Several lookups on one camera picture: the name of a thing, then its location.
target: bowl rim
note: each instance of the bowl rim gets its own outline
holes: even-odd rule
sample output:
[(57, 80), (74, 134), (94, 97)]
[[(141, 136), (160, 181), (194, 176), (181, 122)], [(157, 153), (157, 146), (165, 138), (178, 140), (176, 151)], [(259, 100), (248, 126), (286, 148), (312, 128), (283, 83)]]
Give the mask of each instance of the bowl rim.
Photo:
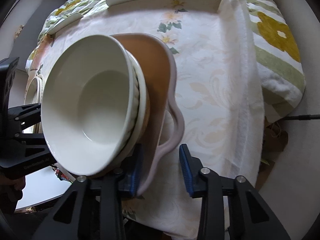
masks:
[[(88, 165), (87, 162), (87, 158), (86, 161), (84, 161), (82, 158), (73, 158), (72, 162), (66, 161), (63, 158), (63, 155), (58, 154), (56, 151), (57, 149), (53, 149), (52, 148), (52, 139), (48, 135), (46, 136), (46, 130), (48, 129), (52, 129), (50, 123), (50, 116), (47, 116), (47, 104), (51, 101), (51, 96), (50, 93), (51, 89), (50, 86), (54, 87), (56, 85), (54, 85), (54, 80), (56, 78), (56, 75), (58, 73), (57, 71), (57, 66), (61, 65), (59, 64), (59, 59), (61, 59), (61, 57), (63, 57), (63, 55), (66, 55), (70, 49), (77, 43), (79, 42), (83, 42), (85, 39), (88, 38), (92, 38), (95, 36), (99, 36), (99, 37), (104, 37), (107, 38), (109, 40), (113, 41), (113, 44), (118, 46), (121, 50), (122, 56), (125, 58), (126, 61), (126, 68), (127, 68), (127, 72), (128, 72), (128, 81), (129, 81), (129, 98), (128, 98), (128, 105), (127, 105), (127, 111), (126, 111), (126, 117), (124, 120), (124, 125), (123, 125), (123, 129), (121, 132), (121, 136), (119, 136), (118, 142), (116, 143), (116, 146), (114, 148), (114, 150), (112, 152), (110, 152), (109, 154), (106, 154), (105, 158), (102, 158), (100, 160), (100, 165)], [(127, 54), (126, 49), (124, 48), (124, 46), (115, 38), (109, 36), (109, 35), (103, 35), (103, 34), (95, 34), (95, 35), (88, 35), (85, 37), (80, 38), (79, 40), (75, 41), (74, 43), (72, 43), (69, 47), (67, 47), (65, 49), (65, 51), (60, 55), (60, 57), (55, 61), (55, 63), (53, 64), (52, 69), (50, 70), (48, 77), (46, 79), (46, 86), (44, 88), (43, 91), (43, 101), (42, 101), (42, 105), (41, 105), (41, 121), (42, 121), (42, 129), (43, 129), (43, 133), (44, 133), (44, 138), (45, 141), (48, 145), (48, 148), (50, 150), (50, 152), (52, 153), (53, 157), (56, 159), (57, 162), (59, 162), (61, 164), (61, 166), (63, 166), (66, 170), (68, 170), (69, 172), (75, 174), (75, 175), (86, 175), (86, 176), (90, 176), (90, 175), (94, 175), (98, 172), (100, 172), (101, 170), (103, 170), (104, 168), (106, 168), (114, 159), (115, 156), (117, 156), (117, 154), (120, 152), (121, 150), (121, 145), (122, 143), (125, 141), (125, 136), (128, 132), (128, 126), (130, 124), (130, 121), (132, 119), (132, 111), (133, 111), (133, 100), (134, 100), (134, 76), (133, 76), (133, 66), (130, 62), (129, 56)]]

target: yellow flower pattern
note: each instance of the yellow flower pattern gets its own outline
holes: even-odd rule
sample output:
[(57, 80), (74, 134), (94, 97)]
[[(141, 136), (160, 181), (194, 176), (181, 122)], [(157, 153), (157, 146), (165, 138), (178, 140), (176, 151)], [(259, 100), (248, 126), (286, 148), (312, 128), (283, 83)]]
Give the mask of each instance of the yellow flower pattern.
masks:
[(286, 24), (276, 21), (263, 12), (258, 12), (261, 22), (257, 23), (261, 36), (272, 46), (286, 51), (294, 60), (300, 62), (297, 43)]
[(161, 40), (165, 43), (165, 44), (171, 44), (174, 45), (175, 43), (178, 42), (177, 39), (172, 39), (168, 34), (167, 35), (161, 35)]
[(171, 0), (171, 4), (173, 8), (176, 8), (178, 6), (183, 6), (184, 2), (181, 2), (180, 0)]

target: black cable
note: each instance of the black cable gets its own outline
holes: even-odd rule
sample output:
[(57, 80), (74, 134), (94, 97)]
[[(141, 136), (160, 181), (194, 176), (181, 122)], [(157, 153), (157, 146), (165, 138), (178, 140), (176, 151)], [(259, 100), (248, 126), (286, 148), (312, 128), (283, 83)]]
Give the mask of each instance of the black cable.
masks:
[(298, 116), (286, 116), (281, 120), (317, 120), (320, 119), (320, 114), (307, 114)]

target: green leaf pattern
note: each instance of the green leaf pattern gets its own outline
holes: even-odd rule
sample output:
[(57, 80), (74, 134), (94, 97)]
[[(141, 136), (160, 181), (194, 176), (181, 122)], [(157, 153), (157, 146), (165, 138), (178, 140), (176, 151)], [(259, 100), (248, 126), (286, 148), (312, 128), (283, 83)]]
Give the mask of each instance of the green leaf pattern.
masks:
[[(181, 9), (176, 9), (174, 11), (175, 14), (179, 14), (179, 13), (184, 13), (187, 12), (187, 10), (185, 8), (181, 8)], [(170, 31), (172, 28), (176, 28), (176, 29), (182, 29), (182, 24), (181, 24), (181, 20), (177, 20), (176, 22), (169, 22), (167, 24), (160, 22), (159, 27), (157, 29), (157, 32), (162, 32), (162, 33), (166, 33), (167, 31)], [(176, 42), (176, 40), (172, 40), (170, 39), (170, 37), (166, 36), (162, 38), (162, 41), (164, 43), (166, 43), (167, 45), (170, 44), (174, 44), (174, 42)], [(177, 51), (176, 48), (171, 47), (170, 48), (172, 54), (179, 54), (179, 51)]]

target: black clamp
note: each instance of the black clamp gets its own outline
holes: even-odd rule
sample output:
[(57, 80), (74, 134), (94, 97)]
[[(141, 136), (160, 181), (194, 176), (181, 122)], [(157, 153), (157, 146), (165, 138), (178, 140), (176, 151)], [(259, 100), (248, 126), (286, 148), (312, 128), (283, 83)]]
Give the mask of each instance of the black clamp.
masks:
[(290, 240), (276, 215), (244, 176), (219, 176), (191, 157), (186, 144), (179, 150), (187, 192), (202, 197), (197, 240), (224, 240), (223, 196), (228, 196), (230, 240)]
[(56, 163), (43, 134), (22, 132), (41, 122), (41, 104), (8, 109), (18, 60), (0, 61), (0, 171), (9, 179), (21, 178)]
[(92, 239), (97, 196), (100, 196), (100, 239), (125, 240), (121, 199), (136, 196), (142, 162), (143, 149), (136, 144), (132, 156), (104, 177), (79, 176), (54, 205), (32, 240), (55, 240), (57, 236), (52, 232), (60, 232), (61, 240)]

